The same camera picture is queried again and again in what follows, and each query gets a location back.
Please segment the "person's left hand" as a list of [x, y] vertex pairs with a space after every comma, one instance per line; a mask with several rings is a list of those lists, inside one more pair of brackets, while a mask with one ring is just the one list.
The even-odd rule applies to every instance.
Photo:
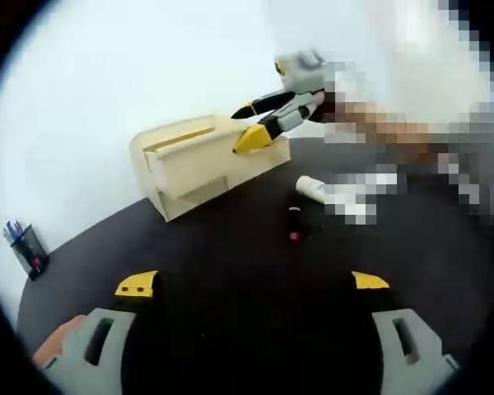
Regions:
[[86, 315], [79, 314], [55, 329], [32, 356], [35, 366], [43, 369], [51, 358], [60, 354], [63, 348], [63, 339], [85, 318]]

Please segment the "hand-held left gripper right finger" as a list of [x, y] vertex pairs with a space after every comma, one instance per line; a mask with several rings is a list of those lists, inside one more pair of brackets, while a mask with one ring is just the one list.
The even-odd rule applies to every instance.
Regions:
[[434, 394], [459, 365], [439, 335], [413, 309], [395, 300], [388, 282], [352, 272], [350, 346], [353, 394]]

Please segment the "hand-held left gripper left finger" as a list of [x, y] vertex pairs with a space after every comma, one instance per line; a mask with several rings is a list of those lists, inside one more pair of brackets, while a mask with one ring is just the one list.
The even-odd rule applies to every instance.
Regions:
[[122, 394], [124, 352], [137, 316], [160, 289], [157, 270], [132, 274], [115, 290], [112, 309], [95, 308], [63, 337], [41, 367], [62, 394]]

